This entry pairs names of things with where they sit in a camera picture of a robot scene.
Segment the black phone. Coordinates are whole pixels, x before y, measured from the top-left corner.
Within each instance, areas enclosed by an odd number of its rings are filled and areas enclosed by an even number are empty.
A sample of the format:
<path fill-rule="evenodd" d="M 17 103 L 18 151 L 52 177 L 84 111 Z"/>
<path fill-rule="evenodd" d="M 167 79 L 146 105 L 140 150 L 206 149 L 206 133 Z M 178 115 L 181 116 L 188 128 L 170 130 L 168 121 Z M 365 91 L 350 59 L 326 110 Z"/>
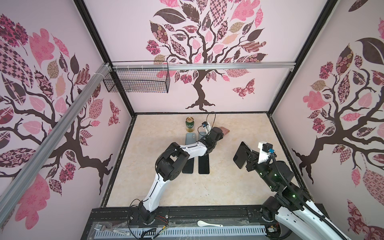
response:
<path fill-rule="evenodd" d="M 201 175 L 208 175 L 210 173 L 210 158 L 209 155 L 199 156 L 198 172 Z"/>
<path fill-rule="evenodd" d="M 182 173 L 183 174 L 192 174 L 194 172 L 194 158 L 187 160 Z"/>
<path fill-rule="evenodd" d="M 245 142 L 241 142 L 234 157 L 233 162 L 239 169 L 242 169 L 247 160 L 249 159 L 249 155 L 252 153 L 252 150 Z"/>

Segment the pink phone case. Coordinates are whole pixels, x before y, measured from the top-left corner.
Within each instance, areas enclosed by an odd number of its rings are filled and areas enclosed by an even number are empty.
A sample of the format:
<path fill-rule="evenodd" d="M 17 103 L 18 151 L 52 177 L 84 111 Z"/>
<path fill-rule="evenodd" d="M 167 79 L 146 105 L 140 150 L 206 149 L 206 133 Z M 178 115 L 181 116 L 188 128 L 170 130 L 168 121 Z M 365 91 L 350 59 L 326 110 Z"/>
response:
<path fill-rule="evenodd" d="M 225 127 L 220 127 L 220 129 L 222 130 L 224 136 L 227 135 L 230 132 L 230 130 L 228 130 Z"/>

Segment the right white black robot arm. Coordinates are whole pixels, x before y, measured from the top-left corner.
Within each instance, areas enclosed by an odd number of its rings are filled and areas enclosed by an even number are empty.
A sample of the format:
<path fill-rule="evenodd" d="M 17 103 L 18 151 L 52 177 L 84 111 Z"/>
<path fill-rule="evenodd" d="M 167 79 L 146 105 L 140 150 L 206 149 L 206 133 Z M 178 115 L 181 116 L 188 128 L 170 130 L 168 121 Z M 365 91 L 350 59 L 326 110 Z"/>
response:
<path fill-rule="evenodd" d="M 261 208 L 262 218 L 276 221 L 303 240 L 348 240 L 311 198 L 291 182 L 293 172 L 284 161 L 277 161 L 273 149 L 266 152 L 245 150 L 246 169 L 255 171 L 276 194 Z"/>

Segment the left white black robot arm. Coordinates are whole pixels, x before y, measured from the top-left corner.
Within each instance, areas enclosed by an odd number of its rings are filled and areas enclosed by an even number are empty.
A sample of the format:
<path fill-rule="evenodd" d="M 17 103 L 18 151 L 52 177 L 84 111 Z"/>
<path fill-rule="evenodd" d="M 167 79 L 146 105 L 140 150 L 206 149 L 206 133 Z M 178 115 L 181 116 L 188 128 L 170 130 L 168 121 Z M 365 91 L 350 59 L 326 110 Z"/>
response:
<path fill-rule="evenodd" d="M 206 135 L 191 145 L 171 143 L 158 157 L 155 163 L 156 175 L 151 189 L 145 199 L 139 201 L 137 207 L 129 207 L 128 222 L 135 216 L 138 216 L 138 219 L 146 225 L 154 221 L 163 194 L 171 181 L 182 173 L 187 161 L 195 157 L 208 156 L 215 149 L 218 141 L 224 137 L 223 131 L 218 127 L 213 127 L 206 132 Z"/>

